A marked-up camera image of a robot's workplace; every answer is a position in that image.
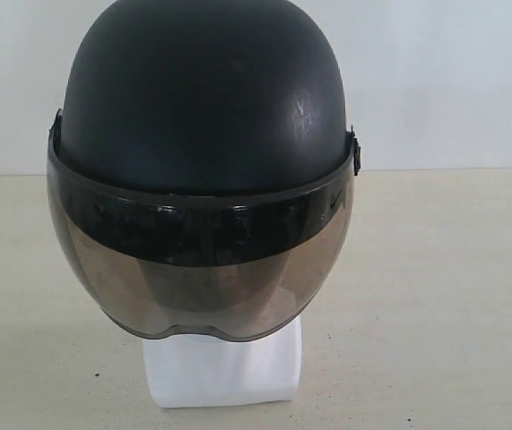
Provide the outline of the black helmet with tinted visor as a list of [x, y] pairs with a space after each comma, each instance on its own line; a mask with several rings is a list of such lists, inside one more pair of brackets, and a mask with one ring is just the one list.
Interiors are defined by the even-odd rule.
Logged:
[[74, 274], [147, 340], [259, 340], [343, 247], [360, 148], [317, 24], [289, 1], [116, 1], [75, 55], [48, 140]]

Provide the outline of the white mannequin head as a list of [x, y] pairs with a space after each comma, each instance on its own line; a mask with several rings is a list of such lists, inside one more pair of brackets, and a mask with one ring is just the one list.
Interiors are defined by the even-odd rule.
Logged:
[[192, 334], [145, 340], [143, 361], [150, 394], [165, 409], [289, 401], [302, 367], [301, 319], [250, 342]]

